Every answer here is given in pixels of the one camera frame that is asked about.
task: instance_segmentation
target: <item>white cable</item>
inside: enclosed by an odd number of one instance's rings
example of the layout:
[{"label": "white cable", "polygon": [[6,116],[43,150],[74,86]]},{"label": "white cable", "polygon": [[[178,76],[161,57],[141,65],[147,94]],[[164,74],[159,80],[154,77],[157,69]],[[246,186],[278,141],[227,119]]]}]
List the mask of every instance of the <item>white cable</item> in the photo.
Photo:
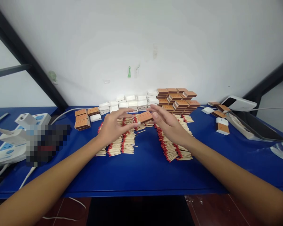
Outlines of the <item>white cable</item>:
[{"label": "white cable", "polygon": [[22,182],[21,186],[19,187],[19,190],[24,186],[26,180],[28,179],[28,177],[31,175],[31,173],[36,169],[36,166],[33,166],[30,171],[28,172],[28,174],[26,175],[24,181]]},{"label": "white cable", "polygon": [[56,120],[58,120],[61,116],[65,115],[66,113],[68,113],[68,112],[70,112],[70,111],[72,111],[72,110],[82,110],[82,109],[86,109],[86,108],[74,108],[74,109],[70,109],[70,110],[68,110],[68,111],[65,111],[64,113],[60,114],[60,115],[51,123],[51,125],[54,124],[54,123],[56,122]]},{"label": "white cable", "polygon": [[[69,198],[72,199],[72,200],[74,200],[74,201],[76,201],[76,202],[78,202],[79,204],[81,204],[81,205],[85,208],[85,211],[87,210],[86,206],[85,206],[83,203],[81,203],[80,201],[78,201],[78,200],[76,200],[76,199],[74,199],[74,198],[71,198],[71,197],[69,197]],[[50,218],[48,218],[48,217],[43,217],[43,218],[46,219],[46,220],[50,220],[50,219],[64,219],[64,220],[72,220],[72,221],[79,221],[79,220],[80,220],[80,219],[75,220],[75,219],[65,218],[65,217],[50,217]]]},{"label": "white cable", "polygon": [[276,107],[276,108],[257,108],[257,109],[251,109],[251,110],[243,111],[243,112],[249,112],[249,111],[255,111],[255,110],[266,110],[266,109],[283,109],[283,107]]},{"label": "white cable", "polygon": [[13,134],[13,132],[11,132],[9,130],[1,129],[1,128],[0,128],[0,133],[4,133],[6,135],[12,135]]},{"label": "white cable", "polygon": [[248,110],[248,111],[265,110],[265,109],[283,109],[283,107],[277,107],[277,108],[257,108],[257,109],[251,109],[251,110]]},{"label": "white cable", "polygon": [[64,219],[64,220],[72,220],[72,221],[78,221],[78,220],[75,220],[75,219],[71,219],[71,218],[64,218],[64,217],[51,217],[51,218],[48,218],[48,217],[43,217],[44,219],[46,220],[50,220],[50,219]]},{"label": "white cable", "polygon": [[78,202],[79,204],[81,204],[85,208],[85,210],[87,210],[86,206],[83,203],[81,203],[79,200],[76,200],[76,199],[71,198],[71,197],[69,197],[69,198],[74,200],[74,201],[76,201],[76,202]]},{"label": "white cable", "polygon": [[1,169],[1,171],[0,171],[0,176],[1,176],[1,174],[9,167],[9,165],[10,165],[10,163],[6,163],[5,165],[4,165],[4,167]]}]

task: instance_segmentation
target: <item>person's right hand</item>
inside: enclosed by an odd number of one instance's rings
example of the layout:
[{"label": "person's right hand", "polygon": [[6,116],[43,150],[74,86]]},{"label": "person's right hand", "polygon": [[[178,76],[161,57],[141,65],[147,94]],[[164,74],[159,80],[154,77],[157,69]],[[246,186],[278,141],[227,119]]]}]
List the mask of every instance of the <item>person's right hand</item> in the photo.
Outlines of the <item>person's right hand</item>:
[{"label": "person's right hand", "polygon": [[170,141],[183,147],[191,142],[192,136],[185,131],[174,115],[156,105],[151,105],[147,110],[153,112],[152,123],[159,125]]}]

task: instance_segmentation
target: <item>forearm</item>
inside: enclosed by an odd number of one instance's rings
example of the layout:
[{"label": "forearm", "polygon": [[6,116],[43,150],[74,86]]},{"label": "forearm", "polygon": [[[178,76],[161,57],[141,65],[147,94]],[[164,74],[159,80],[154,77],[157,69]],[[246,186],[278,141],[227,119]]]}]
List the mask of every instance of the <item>forearm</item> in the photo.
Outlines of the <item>forearm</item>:
[{"label": "forearm", "polygon": [[34,225],[102,147],[97,138],[25,185],[0,206],[0,225]]},{"label": "forearm", "polygon": [[268,225],[283,224],[283,192],[192,138],[186,147],[228,190]]}]

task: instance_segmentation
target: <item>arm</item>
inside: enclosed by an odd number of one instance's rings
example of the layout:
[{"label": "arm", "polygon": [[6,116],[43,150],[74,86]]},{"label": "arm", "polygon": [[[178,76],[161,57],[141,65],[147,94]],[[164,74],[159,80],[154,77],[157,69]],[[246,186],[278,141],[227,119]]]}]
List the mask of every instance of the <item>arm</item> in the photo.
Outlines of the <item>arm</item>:
[{"label": "arm", "polygon": [[82,168],[106,145],[114,142],[123,133],[137,126],[135,123],[118,126],[117,118],[132,118],[123,108],[106,115],[98,136],[72,155],[59,162],[0,205],[1,225],[34,225],[46,214]]},{"label": "arm", "polygon": [[258,219],[266,225],[283,225],[282,191],[190,136],[166,110],[155,105],[148,110],[170,141],[190,151]]}]

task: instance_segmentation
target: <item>finger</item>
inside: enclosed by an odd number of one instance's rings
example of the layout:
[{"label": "finger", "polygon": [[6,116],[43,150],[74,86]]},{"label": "finger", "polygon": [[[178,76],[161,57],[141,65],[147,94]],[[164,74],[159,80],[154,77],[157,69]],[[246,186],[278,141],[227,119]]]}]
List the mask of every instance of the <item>finger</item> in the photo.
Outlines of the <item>finger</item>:
[{"label": "finger", "polygon": [[164,122],[162,117],[157,112],[154,112],[152,116],[154,122],[159,125],[162,130],[168,129],[168,127],[170,127],[167,123]]},{"label": "finger", "polygon": [[128,114],[128,113],[123,113],[120,115],[118,118],[133,118],[134,115]]},{"label": "finger", "polygon": [[156,112],[159,112],[162,117],[170,117],[172,115],[170,112],[157,105],[151,105],[151,108],[154,109]]},{"label": "finger", "polygon": [[146,110],[147,111],[149,111],[149,112],[157,112],[155,109],[153,109],[153,108],[146,108]]},{"label": "finger", "polygon": [[137,123],[131,123],[129,125],[120,126],[120,129],[121,129],[122,133],[125,133],[128,130],[133,129],[135,127],[138,127],[138,124]]},{"label": "finger", "polygon": [[154,112],[157,112],[157,114],[159,114],[161,116],[161,118],[163,119],[164,122],[166,122],[166,119],[161,115],[161,113],[159,113],[158,111],[154,110]]},{"label": "finger", "polygon": [[128,111],[131,112],[131,111],[134,111],[134,109],[132,109],[132,108],[120,108],[117,111],[113,111],[111,113],[111,116],[113,115],[113,117],[119,118],[122,114],[124,114],[124,113],[126,113]]}]

